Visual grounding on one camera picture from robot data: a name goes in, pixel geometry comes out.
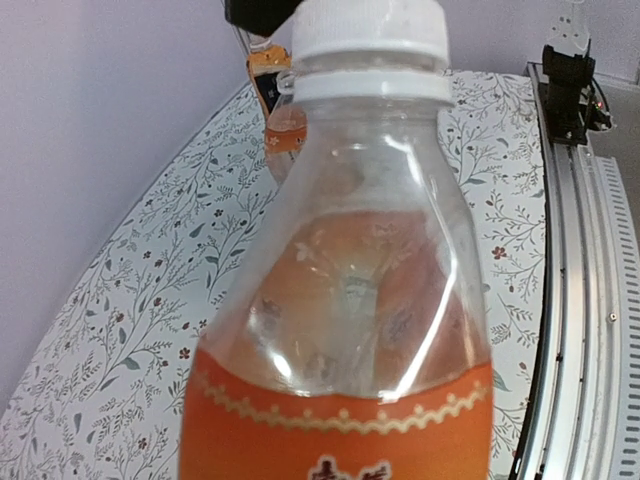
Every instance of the floral pattern surface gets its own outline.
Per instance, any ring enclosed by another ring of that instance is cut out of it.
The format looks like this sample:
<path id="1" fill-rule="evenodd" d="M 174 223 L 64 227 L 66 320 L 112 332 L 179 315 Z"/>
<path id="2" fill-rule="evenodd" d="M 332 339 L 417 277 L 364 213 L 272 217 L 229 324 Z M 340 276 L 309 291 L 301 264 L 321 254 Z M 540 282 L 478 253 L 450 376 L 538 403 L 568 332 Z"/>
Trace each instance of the floral pattern surface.
<path id="1" fill-rule="evenodd" d="M 491 480 L 511 469 L 545 263 L 537 114 L 522 77 L 455 72 L 440 142 L 475 217 L 494 348 Z M 244 88 L 144 195 L 53 321 L 0 421 L 1 479 L 177 477 L 199 332 L 276 195 Z"/>

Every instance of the bottle cap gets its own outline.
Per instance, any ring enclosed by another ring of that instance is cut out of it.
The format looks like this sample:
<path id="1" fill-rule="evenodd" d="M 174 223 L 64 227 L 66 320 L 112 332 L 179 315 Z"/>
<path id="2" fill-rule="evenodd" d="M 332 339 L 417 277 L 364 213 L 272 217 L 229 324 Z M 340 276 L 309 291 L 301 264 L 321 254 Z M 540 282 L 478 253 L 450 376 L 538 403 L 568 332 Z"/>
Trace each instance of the bottle cap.
<path id="1" fill-rule="evenodd" d="M 294 62 L 338 52 L 417 55 L 449 66 L 445 14 L 436 0 L 306 0 L 293 25 Z"/>

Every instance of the black mechanical part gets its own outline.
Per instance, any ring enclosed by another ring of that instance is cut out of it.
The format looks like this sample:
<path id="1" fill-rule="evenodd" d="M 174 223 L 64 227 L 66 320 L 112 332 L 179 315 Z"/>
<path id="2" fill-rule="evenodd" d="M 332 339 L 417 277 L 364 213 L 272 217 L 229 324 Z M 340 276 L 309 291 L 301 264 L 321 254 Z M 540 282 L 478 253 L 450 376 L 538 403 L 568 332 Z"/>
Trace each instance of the black mechanical part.
<path id="1" fill-rule="evenodd" d="M 558 53 L 547 45 L 542 53 L 542 68 L 549 77 L 540 85 L 544 99 L 549 136 L 555 143 L 586 145 L 591 122 L 581 111 L 583 90 L 593 82 L 596 62 L 587 53 L 573 57 Z M 586 114 L 592 115 L 593 92 L 590 90 Z"/>
<path id="2" fill-rule="evenodd" d="M 302 0 L 225 0 L 227 21 L 247 32 L 270 37 Z"/>

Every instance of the bottle label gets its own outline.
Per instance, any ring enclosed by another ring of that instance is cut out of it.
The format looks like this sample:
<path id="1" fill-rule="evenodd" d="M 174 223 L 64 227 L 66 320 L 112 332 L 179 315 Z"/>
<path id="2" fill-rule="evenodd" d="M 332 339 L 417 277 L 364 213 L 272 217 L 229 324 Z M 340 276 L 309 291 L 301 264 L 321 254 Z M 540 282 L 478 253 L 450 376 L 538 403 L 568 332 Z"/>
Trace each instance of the bottle label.
<path id="1" fill-rule="evenodd" d="M 256 387 L 199 349 L 181 480 L 486 480 L 491 364 L 394 403 Z"/>
<path id="2" fill-rule="evenodd" d="M 275 130 L 267 128 L 265 131 L 265 146 L 267 154 L 276 155 L 286 152 L 299 152 L 307 139 L 307 127 L 296 129 Z"/>

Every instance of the clear plastic bottle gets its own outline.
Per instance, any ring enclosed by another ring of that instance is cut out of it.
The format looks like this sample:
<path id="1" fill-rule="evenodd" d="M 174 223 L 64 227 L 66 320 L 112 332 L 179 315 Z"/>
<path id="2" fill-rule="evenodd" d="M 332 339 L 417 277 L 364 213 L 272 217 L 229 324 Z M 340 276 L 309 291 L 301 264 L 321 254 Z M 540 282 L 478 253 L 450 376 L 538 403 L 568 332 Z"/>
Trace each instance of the clear plastic bottle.
<path id="1" fill-rule="evenodd" d="M 287 178 L 307 138 L 307 116 L 299 105 L 293 103 L 294 81 L 292 70 L 278 74 L 280 97 L 265 129 L 265 160 L 278 185 Z"/>
<path id="2" fill-rule="evenodd" d="M 493 370 L 433 0 L 307 0 L 308 138 L 202 337 L 182 480 L 486 480 Z"/>

